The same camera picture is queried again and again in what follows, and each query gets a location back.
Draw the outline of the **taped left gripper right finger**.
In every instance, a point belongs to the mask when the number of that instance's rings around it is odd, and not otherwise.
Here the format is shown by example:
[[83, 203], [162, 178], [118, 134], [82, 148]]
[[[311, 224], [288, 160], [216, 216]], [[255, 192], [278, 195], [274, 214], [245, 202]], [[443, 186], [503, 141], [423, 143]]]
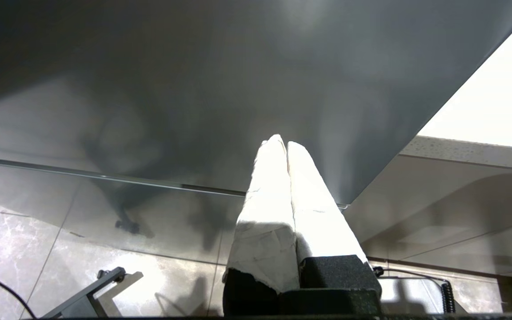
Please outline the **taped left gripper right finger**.
[[311, 154], [291, 141], [287, 160], [301, 288], [356, 304], [380, 303], [381, 285]]

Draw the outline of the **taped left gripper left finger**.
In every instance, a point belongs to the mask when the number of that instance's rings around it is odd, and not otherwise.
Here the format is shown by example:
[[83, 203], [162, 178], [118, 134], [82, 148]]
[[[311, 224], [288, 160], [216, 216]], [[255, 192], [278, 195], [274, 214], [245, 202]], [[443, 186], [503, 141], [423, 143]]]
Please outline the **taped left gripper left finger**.
[[300, 288], [287, 150], [279, 134], [264, 140], [236, 220], [223, 277], [225, 316], [279, 314], [280, 296]]

